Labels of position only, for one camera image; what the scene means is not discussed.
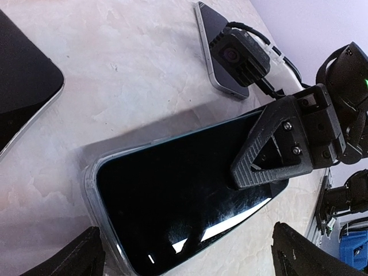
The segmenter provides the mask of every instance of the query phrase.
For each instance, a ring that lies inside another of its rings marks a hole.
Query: marble surface
[[[269,32],[249,0],[206,2],[229,20]],[[208,79],[194,2],[0,0],[57,64],[66,84],[0,162],[0,275],[19,275],[91,225],[83,170],[117,147],[198,129],[267,103],[240,102]],[[230,235],[168,275],[273,275],[273,225],[304,233],[321,171],[289,187]],[[118,275],[108,263],[105,275]]]

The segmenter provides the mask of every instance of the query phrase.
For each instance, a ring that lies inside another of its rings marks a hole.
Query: blue object
[[[351,232],[342,237],[340,260],[357,270],[363,270],[367,266],[368,231]]]

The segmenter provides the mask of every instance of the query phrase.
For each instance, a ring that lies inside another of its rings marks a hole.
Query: camera lens
[[[224,51],[224,58],[231,63],[237,63],[240,59],[240,54],[233,48],[227,48]]]

